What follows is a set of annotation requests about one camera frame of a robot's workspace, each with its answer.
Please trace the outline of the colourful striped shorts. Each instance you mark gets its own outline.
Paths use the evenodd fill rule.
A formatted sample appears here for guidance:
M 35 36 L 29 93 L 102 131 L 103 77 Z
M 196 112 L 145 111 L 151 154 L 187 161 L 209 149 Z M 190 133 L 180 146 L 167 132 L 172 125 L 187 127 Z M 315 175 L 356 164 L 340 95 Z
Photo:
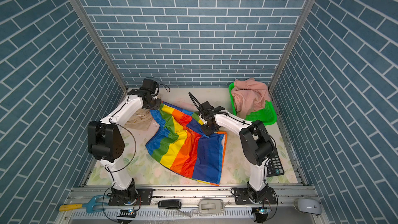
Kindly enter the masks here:
M 204 122 L 198 114 L 167 102 L 150 114 L 159 129 L 146 143 L 149 155 L 180 176 L 218 186 L 227 133 L 205 134 L 201 129 Z

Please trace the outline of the beige drawstring shorts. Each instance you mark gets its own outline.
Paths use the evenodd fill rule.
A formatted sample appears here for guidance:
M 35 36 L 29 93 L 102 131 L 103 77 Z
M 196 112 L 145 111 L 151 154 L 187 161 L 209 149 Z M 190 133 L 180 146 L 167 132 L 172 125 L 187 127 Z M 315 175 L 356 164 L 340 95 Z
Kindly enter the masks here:
M 150 110 L 139 109 L 124 125 L 128 129 L 147 131 L 152 123 L 153 117 Z

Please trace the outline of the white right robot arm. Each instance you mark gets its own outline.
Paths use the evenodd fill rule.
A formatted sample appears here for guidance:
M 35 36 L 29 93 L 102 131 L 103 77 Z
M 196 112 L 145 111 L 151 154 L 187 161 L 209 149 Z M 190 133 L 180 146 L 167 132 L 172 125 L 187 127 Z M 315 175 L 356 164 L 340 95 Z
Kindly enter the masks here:
M 268 192 L 266 182 L 268 163 L 275 151 L 275 143 L 262 121 L 247 121 L 233 116 L 225 108 L 214 108 L 209 102 L 197 106 L 199 116 L 205 121 L 201 125 L 207 135 L 224 127 L 239 136 L 245 158 L 251 163 L 248 195 L 252 202 L 259 202 Z

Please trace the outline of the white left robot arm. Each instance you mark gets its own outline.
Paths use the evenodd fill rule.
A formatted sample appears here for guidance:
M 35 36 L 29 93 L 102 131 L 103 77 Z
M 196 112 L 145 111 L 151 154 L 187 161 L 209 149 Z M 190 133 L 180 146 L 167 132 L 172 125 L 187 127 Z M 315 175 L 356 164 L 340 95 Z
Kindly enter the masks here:
M 123 161 L 125 143 L 121 130 L 138 110 L 158 110 L 161 104 L 158 94 L 158 89 L 132 89 L 111 113 L 87 126 L 88 152 L 104 166 L 112 179 L 111 196 L 119 198 L 125 205 L 137 199 L 137 191 Z

